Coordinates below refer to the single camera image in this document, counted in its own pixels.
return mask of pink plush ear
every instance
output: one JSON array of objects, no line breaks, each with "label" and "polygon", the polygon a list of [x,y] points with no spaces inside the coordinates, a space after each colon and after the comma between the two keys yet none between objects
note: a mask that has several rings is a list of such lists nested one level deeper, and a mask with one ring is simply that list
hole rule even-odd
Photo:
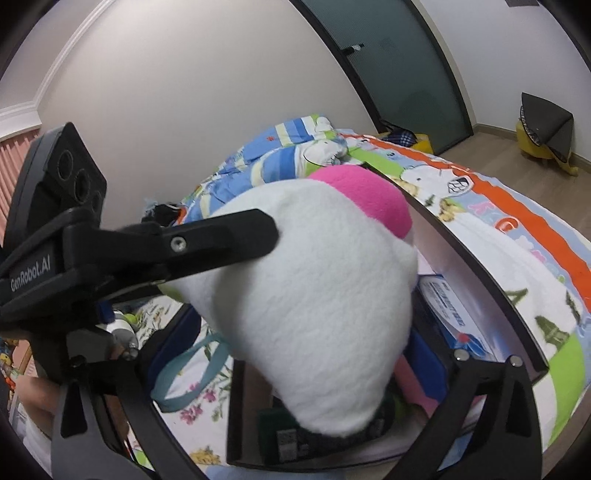
[{"label": "pink plush ear", "polygon": [[413,221],[404,195],[390,182],[357,165],[321,168],[308,178],[322,181],[352,200],[370,218],[406,239]]}]

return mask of bedsheet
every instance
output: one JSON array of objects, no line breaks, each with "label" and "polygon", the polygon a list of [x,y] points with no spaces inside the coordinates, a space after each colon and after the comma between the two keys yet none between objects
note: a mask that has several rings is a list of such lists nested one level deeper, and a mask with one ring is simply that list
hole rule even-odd
[{"label": "bedsheet", "polygon": [[505,291],[550,364],[534,387],[544,450],[591,382],[591,242],[531,199],[469,168],[367,135],[349,154],[419,200]]},{"label": "bedsheet", "polygon": [[[443,158],[369,135],[336,131],[324,117],[311,116],[277,125],[255,139],[249,148],[245,146],[231,156],[216,174],[185,199],[187,212],[180,223],[208,217],[219,206],[260,182],[309,174],[310,169],[296,166],[295,150],[289,154],[281,151],[310,141],[296,124],[308,122],[311,125],[311,119],[316,124],[320,121],[321,131],[316,134],[321,139],[346,145],[345,154],[341,150],[339,155],[331,153],[324,158],[324,164],[368,163],[387,175],[439,218],[503,288],[550,364],[549,374],[534,387],[546,450],[568,422],[591,382],[591,242],[536,202],[497,179]],[[264,171],[261,160],[277,152],[279,155],[272,164],[275,173],[261,173]],[[239,188],[213,188],[213,183],[227,186],[220,177],[228,175]],[[146,315],[146,331],[163,322],[151,320],[153,313]],[[198,353],[178,379],[177,393],[191,388],[191,382],[201,377],[206,365],[205,353]],[[250,475],[248,471],[225,465],[227,401],[223,386],[229,388],[231,369],[229,360],[225,370],[228,378],[220,379],[212,393],[206,390],[186,411],[163,415],[187,453],[211,478],[248,478]],[[465,437],[456,443],[447,463],[459,458],[465,443]],[[390,467],[310,476],[349,480],[367,478],[374,471],[376,478],[381,478]],[[293,476],[272,472],[265,475],[273,480]]]}]

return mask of door handle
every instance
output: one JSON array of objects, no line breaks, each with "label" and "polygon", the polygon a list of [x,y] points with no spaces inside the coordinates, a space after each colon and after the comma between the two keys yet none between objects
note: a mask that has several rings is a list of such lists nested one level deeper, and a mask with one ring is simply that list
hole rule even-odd
[{"label": "door handle", "polygon": [[341,48],[340,52],[345,57],[348,57],[349,55],[352,55],[356,51],[360,51],[364,46],[365,46],[364,44],[358,43],[357,45],[351,45],[350,47]]}]

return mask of yellow stool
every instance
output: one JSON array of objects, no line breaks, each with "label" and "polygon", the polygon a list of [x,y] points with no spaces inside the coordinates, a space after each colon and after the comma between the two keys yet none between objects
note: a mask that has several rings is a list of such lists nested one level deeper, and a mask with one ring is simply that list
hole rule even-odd
[{"label": "yellow stool", "polygon": [[530,136],[525,131],[525,128],[523,128],[523,124],[521,123],[521,120],[519,120],[517,122],[517,126],[515,127],[515,131],[517,132],[517,143],[519,145],[519,148],[522,151],[524,151],[528,155],[531,155],[532,157],[539,158],[540,160],[543,160],[544,165],[547,164],[547,162],[546,162],[547,160],[556,160],[556,163],[558,164],[558,166],[560,168],[562,168],[569,175],[577,176],[579,174],[579,169],[577,167],[570,166],[570,164],[568,162],[565,163],[563,161],[560,161],[546,145],[538,146],[535,143],[533,143],[531,141]]}]

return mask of bed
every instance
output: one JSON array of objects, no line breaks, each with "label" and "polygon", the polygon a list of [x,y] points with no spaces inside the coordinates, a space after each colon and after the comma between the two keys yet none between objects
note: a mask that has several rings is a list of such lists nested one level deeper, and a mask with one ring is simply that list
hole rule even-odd
[{"label": "bed", "polygon": [[[276,125],[230,156],[177,206],[180,214],[175,223],[206,218],[260,184],[303,178],[323,166],[342,163],[369,165],[420,202],[488,270],[528,326],[549,367],[534,386],[543,449],[549,452],[544,470],[548,472],[572,441],[570,432],[570,443],[561,445],[557,441],[561,432],[567,426],[572,430],[571,416],[582,405],[577,412],[581,417],[588,403],[581,404],[591,381],[591,242],[547,209],[497,179],[370,135],[337,131],[325,117],[312,115]],[[145,308],[157,312],[167,309],[171,300],[152,302]],[[163,326],[158,315],[146,310],[139,314],[146,331]],[[178,392],[191,388],[191,379],[200,378],[206,365],[205,354],[198,353],[175,383]],[[211,478],[247,475],[225,464],[231,374],[230,360],[223,375],[189,408],[163,415],[187,453]],[[461,452],[462,443],[455,448],[450,458]],[[373,470],[381,478],[387,468]],[[319,478],[361,474],[341,471]],[[283,478],[279,473],[268,475]]]}]

